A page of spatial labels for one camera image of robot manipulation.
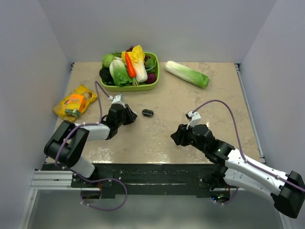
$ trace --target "food package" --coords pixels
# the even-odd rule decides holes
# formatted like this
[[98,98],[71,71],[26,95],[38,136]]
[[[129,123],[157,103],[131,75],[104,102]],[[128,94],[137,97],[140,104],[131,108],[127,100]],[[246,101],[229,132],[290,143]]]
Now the food package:
[[80,85],[74,91],[69,93],[63,100],[61,100],[53,108],[53,111],[63,120],[68,120],[70,122],[74,122],[76,119],[79,118],[79,117],[67,116],[67,114],[65,113],[65,110],[67,109],[67,105],[69,103],[69,100],[70,100],[72,94],[79,94],[79,95],[84,96],[85,106],[83,109],[81,109],[80,115],[82,115],[87,110],[88,106],[97,99],[97,94],[84,85]]

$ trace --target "table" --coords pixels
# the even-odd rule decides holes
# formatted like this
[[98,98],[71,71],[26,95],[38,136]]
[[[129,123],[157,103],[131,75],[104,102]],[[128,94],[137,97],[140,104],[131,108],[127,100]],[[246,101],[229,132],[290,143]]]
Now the table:
[[[192,146],[176,146],[170,135],[179,124],[186,124],[185,114],[202,103],[219,99],[232,109],[241,138],[244,153],[259,161],[255,136],[244,101],[238,75],[233,63],[182,62],[182,64],[209,76],[206,89],[201,89],[168,73],[164,62],[160,63],[160,79],[156,87],[145,92],[124,92],[123,99],[138,113],[135,123],[121,126],[111,140],[87,142],[82,155],[92,163],[192,163],[210,164],[204,154]],[[99,81],[101,62],[76,62],[66,94],[83,84],[94,90]],[[111,102],[100,92],[103,115],[108,113]],[[143,109],[154,111],[152,118],[144,117]],[[201,123],[206,124],[213,135],[238,148],[230,113],[221,103],[210,103],[199,110]],[[76,121],[97,122],[99,105],[95,101]],[[58,118],[55,129],[62,119]]]

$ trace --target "marble table surface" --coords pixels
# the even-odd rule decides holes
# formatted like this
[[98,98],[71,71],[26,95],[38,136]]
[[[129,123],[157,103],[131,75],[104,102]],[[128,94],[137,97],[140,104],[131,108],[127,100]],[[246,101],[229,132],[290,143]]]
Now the marble table surface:
[[[179,124],[186,124],[185,114],[202,103],[219,99],[233,111],[244,153],[259,161],[259,152],[245,104],[243,92],[233,63],[182,62],[182,64],[209,76],[206,89],[187,83],[165,71],[160,63],[160,80],[151,91],[123,92],[124,102],[138,113],[136,122],[121,126],[111,140],[87,142],[82,155],[92,163],[192,163],[210,164],[204,154],[192,146],[176,146],[170,135]],[[94,90],[94,81],[100,80],[101,62],[76,62],[66,94],[80,84]],[[107,97],[100,92],[103,115],[111,106]],[[143,109],[154,111],[152,118],[144,117]],[[199,110],[201,123],[207,124],[213,135],[238,148],[230,113],[220,103],[210,103]],[[97,122],[99,105],[95,101],[76,123]],[[58,118],[55,128],[62,119]]]

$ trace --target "yellow snack bag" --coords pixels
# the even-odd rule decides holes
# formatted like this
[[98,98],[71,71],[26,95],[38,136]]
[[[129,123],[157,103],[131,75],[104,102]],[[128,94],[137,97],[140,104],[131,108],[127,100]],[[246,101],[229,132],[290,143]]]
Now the yellow snack bag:
[[76,119],[78,119],[78,117],[75,116],[73,117],[67,116],[65,113],[66,107],[69,103],[72,94],[79,94],[84,96],[85,98],[85,106],[80,111],[81,115],[87,110],[87,107],[97,99],[97,94],[82,84],[78,88],[76,88],[73,92],[69,93],[63,100],[61,100],[53,108],[53,111],[63,120],[68,120],[70,122],[74,122]]

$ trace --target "metal frame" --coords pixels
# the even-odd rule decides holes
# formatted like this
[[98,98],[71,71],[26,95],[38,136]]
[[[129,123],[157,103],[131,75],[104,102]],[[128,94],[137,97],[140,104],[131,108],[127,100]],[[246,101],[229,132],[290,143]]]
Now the metal frame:
[[[241,78],[239,65],[235,64],[235,69],[239,78],[239,82],[243,91],[246,107],[248,109],[248,114],[250,117],[250,121],[252,124],[252,129],[254,132],[256,144],[258,147],[258,151],[260,154],[260,159],[263,164],[265,164],[264,155],[262,152],[261,144],[257,135],[256,127],[254,124],[253,116],[251,113],[251,109],[248,103],[248,99],[244,90],[244,84]],[[24,207],[24,211],[22,214],[22,218],[19,223],[18,229],[27,229],[30,221],[31,213],[35,204],[36,196],[38,190],[99,190],[98,188],[71,188],[71,180],[72,180],[72,172],[69,171],[35,171],[32,179],[32,183],[30,186],[29,194],[26,200],[26,204]],[[279,213],[280,218],[283,224],[284,229],[292,229],[292,224],[290,219]]]

